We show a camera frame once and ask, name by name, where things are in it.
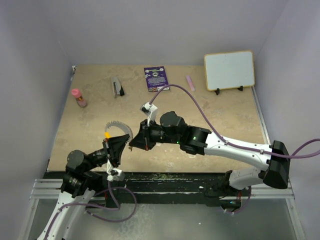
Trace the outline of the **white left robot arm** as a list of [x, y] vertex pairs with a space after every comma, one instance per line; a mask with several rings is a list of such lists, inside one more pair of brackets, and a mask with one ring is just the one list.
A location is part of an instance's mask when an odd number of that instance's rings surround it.
[[81, 150], [68, 154], [57, 203], [39, 240], [66, 240], [90, 199], [103, 191], [103, 181], [124, 180], [125, 174], [118, 167], [130, 139], [128, 133], [105, 138], [103, 148], [90, 154]]

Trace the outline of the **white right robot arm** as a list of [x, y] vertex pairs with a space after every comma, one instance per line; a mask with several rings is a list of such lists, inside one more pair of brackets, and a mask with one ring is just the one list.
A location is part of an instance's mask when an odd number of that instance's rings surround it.
[[291, 160], [281, 141], [268, 145], [232, 138], [221, 140], [206, 128], [188, 125], [181, 116], [170, 111], [160, 117], [159, 123], [143, 120], [129, 146], [149, 151], [157, 143], [178, 144], [187, 154], [220, 156], [250, 165], [247, 169], [227, 172], [222, 190], [228, 196], [262, 183], [275, 189], [288, 187]]

